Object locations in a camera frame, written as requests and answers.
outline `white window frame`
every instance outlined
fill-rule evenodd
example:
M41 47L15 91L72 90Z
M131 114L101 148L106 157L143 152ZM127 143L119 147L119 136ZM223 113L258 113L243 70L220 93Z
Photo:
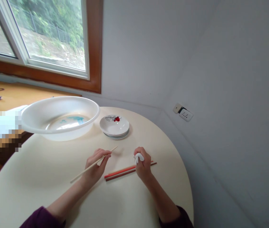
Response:
M8 0L0 0L0 25L15 57L0 53L0 61L90 80L86 0L81 1L86 71L30 59Z

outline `wooden window frame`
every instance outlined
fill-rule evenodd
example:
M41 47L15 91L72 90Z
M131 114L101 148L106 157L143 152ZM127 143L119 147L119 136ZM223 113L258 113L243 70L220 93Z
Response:
M86 0L90 80L0 61L0 73L101 93L103 0Z

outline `red chopstick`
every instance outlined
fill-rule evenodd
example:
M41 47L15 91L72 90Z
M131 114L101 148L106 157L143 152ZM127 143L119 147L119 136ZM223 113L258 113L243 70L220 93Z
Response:
M111 177L111 176L114 176L116 174L120 174L120 173L126 172L126 171L134 169L134 168L135 168L135 165L134 166L129 166L129 167L126 167L124 169L120 169L118 171L115 171L113 173L109 173L108 175L104 176L104 178L106 179L107 177Z
M122 173L122 174L119 174L119 175L115 175L115 176L113 176L113 177L109 177L109 178L107 178L106 179L106 181L110 181L110 180L113 180L113 179L115 179L115 178L118 178L118 177L121 177L121 176L125 176L125 175L127 175L127 174L129 174L129 173L133 173L133 172L135 172L136 170L134 169L134 170L130 170L130 171L128 171L128 172L125 172L125 173Z

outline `window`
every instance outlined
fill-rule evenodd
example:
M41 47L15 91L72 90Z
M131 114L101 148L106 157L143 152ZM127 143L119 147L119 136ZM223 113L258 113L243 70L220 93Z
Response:
M101 92L103 0L0 0L0 73Z

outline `white plastic basin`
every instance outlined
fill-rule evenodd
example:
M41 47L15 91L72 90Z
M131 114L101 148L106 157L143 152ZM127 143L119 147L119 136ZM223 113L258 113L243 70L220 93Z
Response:
M99 116L94 101L82 97L54 97L37 101L22 111L22 129L53 141L68 141L87 133Z

